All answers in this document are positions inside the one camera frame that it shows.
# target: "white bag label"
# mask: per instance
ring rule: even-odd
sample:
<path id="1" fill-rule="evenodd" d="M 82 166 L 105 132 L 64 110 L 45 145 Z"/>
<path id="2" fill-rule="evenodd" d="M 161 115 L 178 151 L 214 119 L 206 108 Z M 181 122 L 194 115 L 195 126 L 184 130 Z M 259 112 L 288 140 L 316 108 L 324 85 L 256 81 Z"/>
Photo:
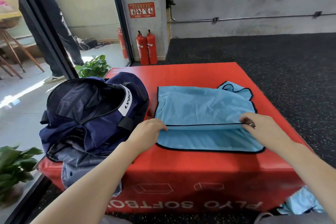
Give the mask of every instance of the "white bag label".
<path id="1" fill-rule="evenodd" d="M 121 85 L 125 89 L 125 99 L 124 102 L 121 104 L 121 106 L 118 108 L 118 111 L 123 115 L 126 116 L 128 113 L 128 110 L 131 108 L 132 104 L 132 94 L 131 91 L 126 88 L 125 86 Z"/>

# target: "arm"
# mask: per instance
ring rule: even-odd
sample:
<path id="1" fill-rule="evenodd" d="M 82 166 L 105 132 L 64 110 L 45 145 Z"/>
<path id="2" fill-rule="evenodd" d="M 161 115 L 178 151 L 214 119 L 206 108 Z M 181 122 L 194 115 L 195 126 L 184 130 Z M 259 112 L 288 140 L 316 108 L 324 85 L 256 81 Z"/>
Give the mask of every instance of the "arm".
<path id="1" fill-rule="evenodd" d="M 283 158 L 296 171 L 330 218 L 336 222 L 336 169 L 306 146 L 292 141 L 269 116 L 245 113 L 240 121 L 262 145 Z"/>
<path id="2" fill-rule="evenodd" d="M 140 123 L 127 141 L 56 198 L 31 224 L 100 223 L 127 167 L 156 143 L 161 129 L 167 127 L 158 119 Z"/>

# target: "stool leg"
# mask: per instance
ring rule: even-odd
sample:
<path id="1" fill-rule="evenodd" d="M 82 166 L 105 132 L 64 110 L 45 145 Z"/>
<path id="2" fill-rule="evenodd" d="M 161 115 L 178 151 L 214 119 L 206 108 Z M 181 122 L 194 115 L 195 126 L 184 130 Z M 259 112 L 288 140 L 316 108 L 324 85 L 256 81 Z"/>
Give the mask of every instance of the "stool leg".
<path id="1" fill-rule="evenodd" d="M 4 68 L 3 65 L 0 65 L 0 67 L 1 67 L 7 74 L 9 74 L 11 77 L 14 76 L 14 75 L 12 75 L 6 68 Z"/>
<path id="2" fill-rule="evenodd" d="M 25 47 L 23 47 L 22 44 L 19 43 L 18 40 L 16 40 L 14 37 L 10 36 L 14 42 L 23 50 L 23 52 L 35 63 L 35 65 L 38 66 L 38 68 L 44 72 L 43 68 L 40 66 L 40 64 L 34 59 L 34 57 L 27 51 L 27 49 Z"/>
<path id="3" fill-rule="evenodd" d="M 23 73 L 25 73 L 26 71 L 24 70 L 22 63 L 19 60 L 19 57 L 16 55 L 16 52 L 14 51 L 13 47 L 11 46 L 11 44 L 8 41 L 8 34 L 7 33 L 2 33 L 2 34 L 3 34 L 3 39 L 5 40 L 5 42 L 8 45 L 8 47 L 11 49 L 12 53 L 14 54 L 14 57 L 16 58 L 17 63 L 21 67 Z"/>
<path id="4" fill-rule="evenodd" d="M 8 62 L 1 55 L 0 55 L 0 62 L 6 65 L 17 77 L 23 79 L 22 76 L 11 65 L 9 65 Z"/>

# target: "green plant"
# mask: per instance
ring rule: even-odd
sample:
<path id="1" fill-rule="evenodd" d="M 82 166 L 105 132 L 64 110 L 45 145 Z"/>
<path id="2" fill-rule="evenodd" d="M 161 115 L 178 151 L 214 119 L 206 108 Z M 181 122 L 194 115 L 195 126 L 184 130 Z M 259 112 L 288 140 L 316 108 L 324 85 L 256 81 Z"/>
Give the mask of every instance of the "green plant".
<path id="1" fill-rule="evenodd" d="M 0 204 L 10 195 L 15 184 L 33 179 L 30 172 L 37 164 L 33 156 L 43 153 L 35 147 L 25 151 L 17 148 L 18 146 L 0 147 Z"/>
<path id="2" fill-rule="evenodd" d="M 166 0 L 166 9 L 170 8 L 172 5 L 176 5 L 174 0 Z"/>
<path id="3" fill-rule="evenodd" d="M 82 66 L 75 66 L 78 71 L 78 75 L 82 78 L 97 76 L 104 77 L 104 75 L 111 69 L 111 66 L 107 65 L 105 55 L 92 56 L 93 59 L 86 61 Z"/>

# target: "jeans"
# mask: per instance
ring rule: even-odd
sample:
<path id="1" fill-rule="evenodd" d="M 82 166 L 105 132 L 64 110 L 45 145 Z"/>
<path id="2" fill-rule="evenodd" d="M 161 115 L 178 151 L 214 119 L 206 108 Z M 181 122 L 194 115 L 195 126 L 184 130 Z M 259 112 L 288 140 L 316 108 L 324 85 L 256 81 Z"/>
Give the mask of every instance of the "jeans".
<path id="1" fill-rule="evenodd" d="M 72 62 L 75 65 L 83 65 L 84 62 L 81 57 L 81 53 L 79 48 L 74 40 L 73 36 L 71 35 L 68 27 L 65 24 L 61 9 L 59 8 L 56 0 L 41 0 L 44 4 L 44 8 L 59 36 L 64 48 L 69 52 Z M 23 7 L 21 2 L 19 1 L 19 10 L 22 13 L 22 16 L 33 35 L 36 45 L 40 49 L 40 51 L 44 55 L 45 62 L 50 66 L 52 71 L 52 75 L 56 77 L 60 77 L 63 75 L 61 69 L 58 67 L 54 57 L 52 56 L 51 52 L 49 51 L 48 47 L 44 43 L 39 31 L 37 30 L 33 20 L 30 18 L 29 14 L 27 13 L 26 9 Z"/>

